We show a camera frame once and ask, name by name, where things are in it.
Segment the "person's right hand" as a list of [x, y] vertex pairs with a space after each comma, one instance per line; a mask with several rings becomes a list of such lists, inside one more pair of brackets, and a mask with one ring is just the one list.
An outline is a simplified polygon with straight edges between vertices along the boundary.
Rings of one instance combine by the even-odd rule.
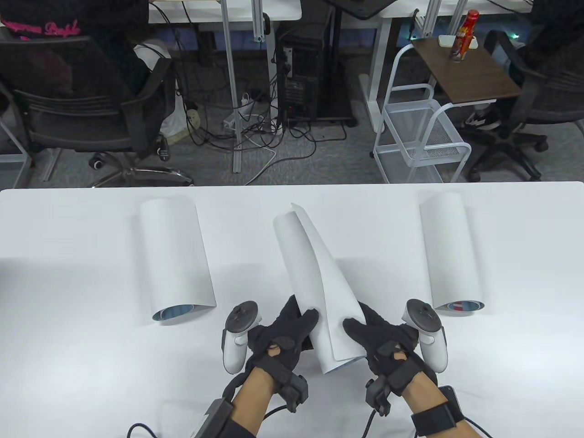
[[415, 348], [419, 340], [416, 330], [407, 324], [394, 325], [386, 321], [368, 305], [359, 303], [365, 323], [346, 318], [346, 334], [366, 351], [369, 368], [377, 376], [383, 375], [408, 385], [415, 375], [425, 373], [432, 382], [438, 381]]

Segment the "person's left hand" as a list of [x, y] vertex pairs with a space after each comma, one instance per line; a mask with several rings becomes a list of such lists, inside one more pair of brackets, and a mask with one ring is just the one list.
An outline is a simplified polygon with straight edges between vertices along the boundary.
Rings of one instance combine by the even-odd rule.
[[250, 373], [264, 356], [273, 358], [288, 371], [294, 371], [301, 352], [313, 349], [309, 336], [319, 321], [317, 309], [301, 313], [296, 297], [290, 296], [278, 317], [270, 325], [258, 325], [248, 332], [248, 346], [252, 352], [245, 371]]

